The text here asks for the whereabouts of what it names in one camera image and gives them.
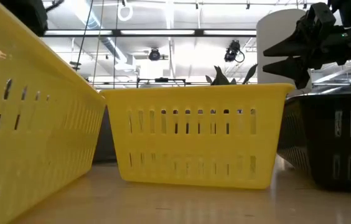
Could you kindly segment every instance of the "black plastic basket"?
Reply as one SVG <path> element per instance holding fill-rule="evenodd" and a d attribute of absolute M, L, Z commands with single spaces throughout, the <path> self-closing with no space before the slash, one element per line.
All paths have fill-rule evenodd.
<path fill-rule="evenodd" d="M 278 154 L 322 187 L 351 190 L 351 95 L 288 99 Z"/>

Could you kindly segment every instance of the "basket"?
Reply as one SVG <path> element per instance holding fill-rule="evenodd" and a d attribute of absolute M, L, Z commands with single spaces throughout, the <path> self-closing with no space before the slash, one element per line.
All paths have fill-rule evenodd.
<path fill-rule="evenodd" d="M 124 180 L 265 189 L 288 84 L 106 90 Z"/>
<path fill-rule="evenodd" d="M 351 95 L 289 99 L 278 154 L 321 187 L 351 190 Z"/>
<path fill-rule="evenodd" d="M 90 169 L 104 107 L 0 5 L 0 223 Z"/>

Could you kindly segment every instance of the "table surface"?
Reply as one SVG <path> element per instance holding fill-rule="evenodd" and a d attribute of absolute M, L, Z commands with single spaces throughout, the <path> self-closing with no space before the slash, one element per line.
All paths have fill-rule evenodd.
<path fill-rule="evenodd" d="M 351 223 L 351 193 L 318 189 L 279 157 L 267 190 L 130 183 L 102 164 L 13 221 L 26 223 Z"/>

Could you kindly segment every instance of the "yellow plastic basket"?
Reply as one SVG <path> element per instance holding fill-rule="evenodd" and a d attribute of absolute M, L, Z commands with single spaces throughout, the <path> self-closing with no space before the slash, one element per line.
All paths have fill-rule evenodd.
<path fill-rule="evenodd" d="M 104 107 L 0 5 L 0 223 L 90 169 Z"/>
<path fill-rule="evenodd" d="M 106 90 L 124 180 L 264 189 L 288 84 Z"/>

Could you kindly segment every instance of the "ceiling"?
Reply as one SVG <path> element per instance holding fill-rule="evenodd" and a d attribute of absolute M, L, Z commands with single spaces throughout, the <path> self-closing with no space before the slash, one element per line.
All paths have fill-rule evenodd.
<path fill-rule="evenodd" d="M 118 2 L 94 0 L 91 14 L 103 29 L 255 29 L 264 16 L 283 9 L 303 7 L 303 0 L 128 0 L 126 6 L 133 8 L 127 21 L 118 17 Z M 319 1 L 307 0 L 309 5 Z M 89 0 L 65 0 L 59 8 L 49 12 L 49 29 L 84 29 L 91 6 Z M 121 10 L 126 17 L 129 9 Z M 238 82 L 243 81 L 247 71 L 256 63 L 256 39 L 234 37 L 117 37 L 111 38 L 125 55 L 132 55 L 136 69 L 122 68 L 111 52 L 96 37 L 44 37 L 43 41 L 67 63 L 80 61 L 79 73 L 84 77 L 99 77 L 95 82 L 135 82 L 140 78 L 186 78 L 188 82 L 206 82 L 205 75 L 214 77 L 214 65 L 224 74 Z M 245 53 L 243 63 L 224 62 L 225 49 L 232 40 L 238 40 Z M 158 48 L 166 60 L 151 62 L 147 55 Z M 345 67 L 324 65 L 312 71 L 313 80 L 330 75 Z"/>

